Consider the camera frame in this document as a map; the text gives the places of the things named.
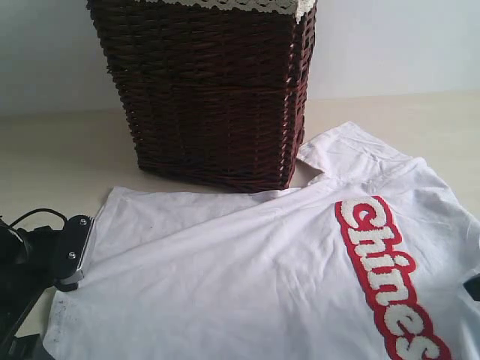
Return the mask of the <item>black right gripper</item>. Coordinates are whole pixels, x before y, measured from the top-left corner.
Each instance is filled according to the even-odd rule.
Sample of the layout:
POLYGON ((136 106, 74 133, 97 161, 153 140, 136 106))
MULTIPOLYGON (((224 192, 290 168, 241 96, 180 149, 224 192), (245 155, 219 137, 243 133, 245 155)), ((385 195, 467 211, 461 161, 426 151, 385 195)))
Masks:
POLYGON ((475 274, 465 281, 463 288, 473 300, 480 300, 480 274, 475 274))

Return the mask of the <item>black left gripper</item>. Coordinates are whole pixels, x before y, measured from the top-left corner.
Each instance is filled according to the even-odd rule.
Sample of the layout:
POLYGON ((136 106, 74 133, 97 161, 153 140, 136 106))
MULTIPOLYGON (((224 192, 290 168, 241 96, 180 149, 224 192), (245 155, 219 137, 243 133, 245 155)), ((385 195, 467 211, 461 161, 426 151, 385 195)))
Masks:
POLYGON ((44 290, 54 287, 50 263, 63 228, 42 226, 27 231, 1 223, 2 359, 36 355, 40 335, 17 337, 16 333, 44 290))

